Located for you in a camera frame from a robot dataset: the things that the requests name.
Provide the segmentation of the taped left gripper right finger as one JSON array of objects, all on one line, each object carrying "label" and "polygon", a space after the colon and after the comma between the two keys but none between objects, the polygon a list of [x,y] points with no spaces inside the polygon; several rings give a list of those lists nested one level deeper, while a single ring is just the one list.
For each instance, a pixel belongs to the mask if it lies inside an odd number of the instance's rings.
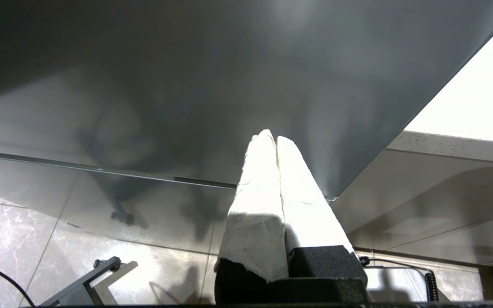
[{"label": "taped left gripper right finger", "polygon": [[368,279],[354,248],[296,144],[276,141],[289,275]]}]

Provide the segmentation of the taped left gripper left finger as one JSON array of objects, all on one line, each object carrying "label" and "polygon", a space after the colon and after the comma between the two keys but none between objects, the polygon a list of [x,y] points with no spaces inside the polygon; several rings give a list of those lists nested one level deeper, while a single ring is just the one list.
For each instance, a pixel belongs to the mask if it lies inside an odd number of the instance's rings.
[{"label": "taped left gripper left finger", "polygon": [[217,263],[217,304],[263,303],[270,285],[289,278],[276,143],[254,135],[225,222]]}]

